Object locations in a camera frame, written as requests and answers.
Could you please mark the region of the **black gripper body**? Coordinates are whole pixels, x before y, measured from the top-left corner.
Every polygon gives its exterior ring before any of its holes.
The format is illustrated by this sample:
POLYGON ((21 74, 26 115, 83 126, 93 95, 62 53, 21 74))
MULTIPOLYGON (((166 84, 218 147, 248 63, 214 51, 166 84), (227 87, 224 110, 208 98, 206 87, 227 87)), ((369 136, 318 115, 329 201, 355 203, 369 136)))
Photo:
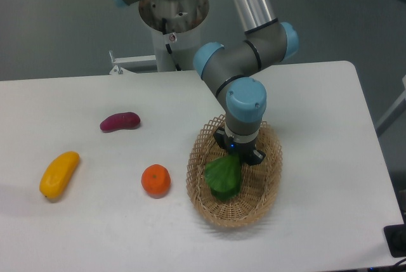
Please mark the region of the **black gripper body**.
POLYGON ((243 155, 253 149, 256 149, 256 139, 258 133, 252 136, 240 136, 225 131, 227 135, 227 150, 230 155, 237 155, 240 161, 243 161, 243 155))

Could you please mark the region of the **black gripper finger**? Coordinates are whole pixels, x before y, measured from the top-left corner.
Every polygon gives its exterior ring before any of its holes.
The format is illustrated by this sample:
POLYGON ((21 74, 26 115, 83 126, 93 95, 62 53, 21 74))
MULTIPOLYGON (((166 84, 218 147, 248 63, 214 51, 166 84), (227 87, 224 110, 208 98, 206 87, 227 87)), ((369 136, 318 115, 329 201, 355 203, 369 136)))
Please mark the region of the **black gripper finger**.
POLYGON ((220 148, 227 150, 227 135, 224 127, 218 127, 213 133, 213 137, 220 148))
POLYGON ((243 163, 247 165, 260 165, 264 161, 266 153, 261 150, 253 149, 243 155, 243 163))

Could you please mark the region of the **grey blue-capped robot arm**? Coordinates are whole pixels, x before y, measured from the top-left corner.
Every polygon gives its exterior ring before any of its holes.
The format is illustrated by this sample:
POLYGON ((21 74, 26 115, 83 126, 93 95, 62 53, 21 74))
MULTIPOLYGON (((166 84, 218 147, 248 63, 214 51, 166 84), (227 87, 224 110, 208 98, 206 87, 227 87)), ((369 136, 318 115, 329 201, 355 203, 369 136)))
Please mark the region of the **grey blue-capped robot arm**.
POLYGON ((208 0, 114 0, 118 6, 138 5, 152 33, 157 70, 195 70, 226 113, 215 130, 218 146, 243 164, 258 165, 265 153, 256 147, 266 110, 266 90, 253 79, 299 48, 291 24, 280 22, 270 0, 233 0, 245 40, 234 48, 217 42, 202 44, 200 28, 209 13, 208 0))

